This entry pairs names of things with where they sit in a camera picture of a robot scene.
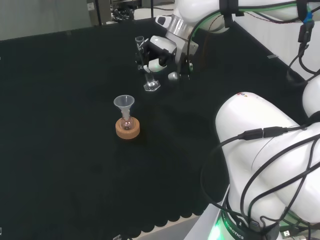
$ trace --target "funnel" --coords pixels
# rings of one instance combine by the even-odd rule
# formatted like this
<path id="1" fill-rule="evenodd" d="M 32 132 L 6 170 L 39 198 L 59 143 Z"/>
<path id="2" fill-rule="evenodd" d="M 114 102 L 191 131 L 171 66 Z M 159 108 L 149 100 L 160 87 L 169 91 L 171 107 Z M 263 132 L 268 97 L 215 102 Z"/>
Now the funnel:
<path id="1" fill-rule="evenodd" d="M 130 116 L 130 108 L 135 99 L 130 95 L 121 95 L 114 99 L 113 103 L 122 112 L 122 118 L 115 123 L 116 134 L 122 139 L 133 139 L 140 133 L 139 121 Z"/>
<path id="2" fill-rule="evenodd" d="M 113 103 L 121 110 L 122 117 L 128 121 L 130 117 L 130 108 L 132 104 L 135 103 L 134 97 L 130 95 L 117 96 Z"/>

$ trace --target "clear plastic stand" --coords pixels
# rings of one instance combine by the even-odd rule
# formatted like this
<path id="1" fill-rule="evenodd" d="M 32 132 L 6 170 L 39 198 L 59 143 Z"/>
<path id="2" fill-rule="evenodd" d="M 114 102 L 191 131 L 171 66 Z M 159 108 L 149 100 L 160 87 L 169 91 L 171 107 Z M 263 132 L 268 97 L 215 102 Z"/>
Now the clear plastic stand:
<path id="1" fill-rule="evenodd" d="M 144 90 L 147 92 L 154 92 L 158 88 L 160 88 L 159 81 L 155 80 L 154 76 L 151 73 L 146 73 L 145 75 L 146 84 L 143 85 Z"/>
<path id="2" fill-rule="evenodd" d="M 143 36 L 137 36 L 135 38 L 135 43 L 136 43 L 137 49 L 139 51 L 139 56 L 141 58 L 141 62 L 144 63 L 144 58 L 142 55 L 144 53 L 144 49 L 143 49 L 142 45 L 145 43 L 145 38 Z M 144 76 L 145 76 L 145 80 L 146 80 L 146 84 L 143 85 L 144 90 L 146 90 L 147 92 L 154 92 L 155 90 L 160 88 L 159 81 L 155 80 L 152 73 L 145 73 Z"/>
<path id="3" fill-rule="evenodd" d="M 130 108 L 134 102 L 134 97 L 130 95 L 118 96 L 113 101 L 114 105 L 117 106 L 122 112 L 120 128 L 123 130 L 132 130 L 135 127 L 135 121 L 130 116 Z"/>

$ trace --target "black cable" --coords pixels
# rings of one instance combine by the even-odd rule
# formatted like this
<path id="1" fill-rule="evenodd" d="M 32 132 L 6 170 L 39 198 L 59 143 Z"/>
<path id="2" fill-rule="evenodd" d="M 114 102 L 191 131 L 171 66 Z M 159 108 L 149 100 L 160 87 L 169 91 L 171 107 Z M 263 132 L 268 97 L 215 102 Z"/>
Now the black cable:
<path id="1" fill-rule="evenodd" d="M 270 158 L 267 162 L 265 162 L 253 175 L 252 177 L 249 179 L 249 181 L 247 182 L 247 184 L 245 185 L 243 192 L 241 194 L 241 199 L 240 199 L 240 210 L 241 210 L 241 214 L 242 217 L 247 217 L 245 215 L 245 210 L 244 210 L 244 206 L 245 206 L 245 197 L 246 194 L 248 192 L 249 187 L 251 186 L 251 184 L 254 182 L 254 180 L 259 176 L 260 173 L 262 173 L 270 164 L 272 164 L 275 160 L 277 160 L 279 157 L 281 157 L 282 155 L 290 152 L 291 150 L 300 147 L 304 144 L 310 143 L 314 140 L 317 140 L 320 138 L 320 134 L 314 135 L 312 137 L 309 137 L 307 139 L 304 139 L 302 141 L 299 141 L 291 146 L 288 146 L 287 148 L 283 149 L 282 151 L 280 151 L 279 153 L 277 153 L 276 155 L 274 155 L 272 158 Z M 315 164 L 313 167 L 309 168 L 308 170 L 304 171 L 303 173 L 297 175 L 296 177 L 280 184 L 279 186 L 273 188 L 273 189 L 281 189 L 284 188 L 288 185 L 290 185 L 291 183 L 294 183 L 295 181 L 303 178 L 304 176 L 308 175 L 309 173 L 313 172 L 314 170 L 316 170 L 317 168 L 320 167 L 320 162 Z"/>
<path id="2" fill-rule="evenodd" d="M 223 142 L 221 142 L 218 146 L 216 146 L 210 153 L 210 157 L 204 162 L 204 164 L 202 165 L 201 167 L 201 172 L 200 172 L 200 187 L 201 187 L 201 190 L 203 192 L 203 194 L 205 195 L 205 197 L 208 199 L 209 203 L 214 205 L 215 207 L 217 207 L 218 209 L 221 209 L 223 211 L 225 211 L 226 213 L 230 213 L 230 214 L 233 214 L 233 215 L 236 215 L 236 216 L 240 216 L 242 217 L 241 213 L 238 213 L 238 212 L 235 212 L 235 211 L 232 211 L 230 209 L 227 209 L 227 208 L 224 208 L 222 206 L 220 206 L 218 203 L 216 203 L 215 201 L 212 200 L 212 198 L 208 195 L 208 193 L 206 192 L 205 190 L 205 187 L 204 187 L 204 181 L 203 181 L 203 175 L 204 175 L 204 169 L 205 169 L 205 166 L 208 164 L 209 160 L 211 160 L 211 157 L 213 156 L 213 154 L 220 148 L 222 148 L 224 145 L 226 144 L 229 144 L 235 140 L 239 140 L 240 139 L 240 136 L 234 136 L 232 138 L 229 138 Z"/>
<path id="3" fill-rule="evenodd" d="M 303 70 L 305 70 L 306 72 L 310 73 L 310 74 L 318 74 L 318 72 L 320 71 L 320 69 L 318 71 L 312 71 L 309 68 L 307 68 L 304 63 L 302 62 L 302 57 L 299 57 L 299 63 L 300 66 L 303 68 Z"/>
<path id="4" fill-rule="evenodd" d="M 313 10 L 311 10 L 311 12 L 314 13 L 314 12 L 316 12 L 316 11 L 318 11 L 318 10 L 320 10 L 320 6 L 316 7 L 316 8 L 313 9 Z M 290 19 L 290 20 L 283 20 L 283 21 L 281 21 L 281 20 L 275 20 L 275 19 L 273 19 L 273 18 L 271 18 L 271 17 L 269 17 L 269 16 L 266 16 L 266 15 L 260 13 L 260 12 L 254 11 L 254 13 L 257 14 L 257 15 L 259 15 L 260 17 L 263 17 L 263 18 L 269 20 L 270 22 L 275 23 L 275 24 L 290 24 L 290 23 L 295 23 L 296 21 L 300 21 L 299 17 L 296 17 L 296 18 L 293 18 L 293 19 Z"/>
<path id="5" fill-rule="evenodd" d="M 305 128 L 305 125 L 302 126 L 298 126 L 298 127 L 279 127 L 279 126 L 274 126 L 274 127 L 265 127 L 264 129 L 262 128 L 258 128 L 258 129 L 252 129 L 252 130 L 247 130 L 244 131 L 243 133 L 239 134 L 238 136 L 234 136 L 231 137 L 223 142 L 221 142 L 218 146 L 216 146 L 210 153 L 210 157 L 204 162 L 204 164 L 201 167 L 201 171 L 200 171 L 200 187 L 201 190 L 203 192 L 203 194 L 206 196 L 206 198 L 209 200 L 209 202 L 211 204 L 213 204 L 214 206 L 216 206 L 217 208 L 224 210 L 227 213 L 230 214 L 234 214 L 236 216 L 240 216 L 240 217 L 244 217 L 245 219 L 247 218 L 246 216 L 243 216 L 241 213 L 229 210 L 227 208 L 221 207 L 219 204 L 217 204 L 216 202 L 214 202 L 212 200 L 212 198 L 207 194 L 205 188 L 204 188 L 204 183 L 203 183 L 203 175 L 204 175 L 204 169 L 207 165 L 207 163 L 209 162 L 209 160 L 211 159 L 211 157 L 214 155 L 214 153 L 222 148 L 224 145 L 229 144 L 235 140 L 245 140 L 245 141 L 249 141 L 249 140 L 256 140 L 256 139 L 263 139 L 263 138 L 273 138 L 273 137 L 277 137 L 280 136 L 284 133 L 287 133 L 289 131 L 297 131 L 297 130 L 301 130 L 303 128 Z"/>
<path id="6" fill-rule="evenodd" d="M 311 227 L 308 226 L 308 240 L 311 240 Z"/>
<path id="7" fill-rule="evenodd" d="M 151 0 L 150 7 L 151 7 L 151 19 L 154 19 L 154 0 Z"/>
<path id="8" fill-rule="evenodd" d="M 97 14 L 97 16 L 98 16 L 99 26 L 102 26 L 101 15 L 100 15 L 100 8 L 99 8 L 99 1 L 98 1 L 98 0 L 95 0 L 95 7 L 96 7 L 96 14 Z"/>
<path id="9" fill-rule="evenodd" d="M 190 74 L 190 66 L 189 66 L 189 65 L 190 65 L 190 56 L 189 56 L 189 54 L 190 54 L 190 44 L 191 44 L 192 37 L 193 37 L 195 31 L 197 30 L 197 28 L 202 24 L 203 21 L 205 21 L 206 19 L 208 19 L 208 18 L 216 15 L 216 14 L 219 13 L 219 12 L 220 12 L 220 10 L 214 11 L 214 12 L 208 14 L 207 16 L 205 16 L 204 18 L 202 18 L 202 19 L 194 26 L 194 28 L 192 29 L 192 31 L 191 31 L 191 33 L 190 33 L 190 35 L 189 35 L 189 37 L 188 37 L 188 45 L 187 45 L 187 47 L 186 47 L 186 64 L 187 64 L 187 68 L 188 68 L 189 74 Z"/>
<path id="10" fill-rule="evenodd" d="M 309 160 L 308 160 L 308 164 L 307 164 L 307 167 L 306 167 L 306 171 L 307 171 L 307 170 L 310 168 L 310 166 L 311 166 L 312 158 L 313 158 L 313 155 L 314 155 L 314 149 L 315 149 L 316 143 L 317 143 L 317 141 L 319 140 L 319 138 L 316 139 L 316 140 L 314 140 L 313 143 L 312 143 L 311 150 L 310 150 L 310 155 L 309 155 Z M 267 219 L 267 220 L 269 220 L 269 221 L 276 222 L 276 223 L 282 221 L 282 220 L 286 217 L 286 215 L 288 214 L 288 212 L 289 212 L 290 208 L 292 207 L 292 205 L 294 204 L 295 200 L 297 199 L 297 197 L 298 197 L 298 195 L 299 195 L 299 193 L 300 193 L 300 190 L 301 190 L 303 184 L 305 183 L 306 177 L 307 177 L 307 176 L 304 176 L 304 177 L 301 179 L 301 182 L 300 182 L 297 190 L 295 191 L 295 194 L 293 195 L 293 197 L 292 197 L 290 203 L 288 204 L 288 206 L 284 209 L 284 211 L 283 211 L 283 213 L 281 214 L 281 216 L 280 216 L 279 219 L 272 219 L 272 218 L 269 218 L 269 217 L 266 217 L 266 216 L 261 216 L 260 219 L 264 218 L 264 219 Z M 275 193 L 275 192 L 277 192 L 277 191 L 279 191 L 279 190 L 287 187 L 288 185 L 290 185 L 290 184 L 281 184 L 281 187 L 279 187 L 280 185 L 278 185 L 277 187 L 274 187 L 274 188 L 272 188 L 272 189 L 270 189 L 270 190 L 268 190 L 268 191 L 265 191 L 264 193 L 262 193 L 262 194 L 258 195 L 257 197 L 255 197 L 255 198 L 250 202 L 250 204 L 249 204 L 249 208 L 248 208 L 248 221 L 251 220 L 251 211 L 252 211 L 252 208 L 253 208 L 254 204 L 255 204 L 258 200 L 262 199 L 263 197 L 265 197 L 265 196 L 267 196 L 267 195 L 269 195 L 269 194 Z"/>
<path id="11" fill-rule="evenodd" d="M 141 7 L 140 9 L 150 9 L 150 7 Z M 161 8 L 161 7 L 157 7 L 157 6 L 154 6 L 153 9 L 159 9 L 159 10 L 163 10 L 163 11 L 173 11 L 174 10 L 174 9 Z"/>

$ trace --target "cable connector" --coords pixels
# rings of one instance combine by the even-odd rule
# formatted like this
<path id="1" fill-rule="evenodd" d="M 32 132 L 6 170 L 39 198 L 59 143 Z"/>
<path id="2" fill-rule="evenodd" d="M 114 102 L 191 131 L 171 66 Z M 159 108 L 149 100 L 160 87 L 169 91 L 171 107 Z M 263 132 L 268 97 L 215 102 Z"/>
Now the cable connector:
<path id="1" fill-rule="evenodd" d="M 300 127 L 294 128 L 292 131 L 299 130 Z M 265 139 L 265 138 L 274 138 L 278 137 L 282 134 L 285 134 L 290 131 L 288 127 L 281 127 L 281 126 L 272 126 L 266 127 L 264 129 L 257 128 L 253 130 L 244 131 L 243 133 L 239 134 L 238 137 L 240 140 L 255 140 L 255 139 Z"/>
<path id="2" fill-rule="evenodd" d="M 298 37 L 298 42 L 300 43 L 299 46 L 299 57 L 302 58 L 305 50 L 307 49 L 307 43 L 310 42 L 311 40 L 311 34 L 312 34 L 312 29 L 315 26 L 315 21 L 311 18 L 306 18 L 305 21 L 303 22 L 303 25 L 300 27 L 300 32 L 299 32 L 299 37 Z"/>

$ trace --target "glass funnel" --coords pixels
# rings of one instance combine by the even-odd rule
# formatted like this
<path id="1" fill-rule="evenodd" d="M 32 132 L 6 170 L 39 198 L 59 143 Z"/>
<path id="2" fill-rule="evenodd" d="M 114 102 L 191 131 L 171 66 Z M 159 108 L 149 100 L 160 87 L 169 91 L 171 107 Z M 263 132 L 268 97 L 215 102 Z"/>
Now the glass funnel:
<path id="1" fill-rule="evenodd" d="M 117 96 L 113 101 L 114 105 L 117 106 L 122 112 L 120 127 L 123 130 L 131 130 L 135 127 L 135 121 L 130 116 L 130 108 L 134 102 L 134 97 L 130 95 Z"/>

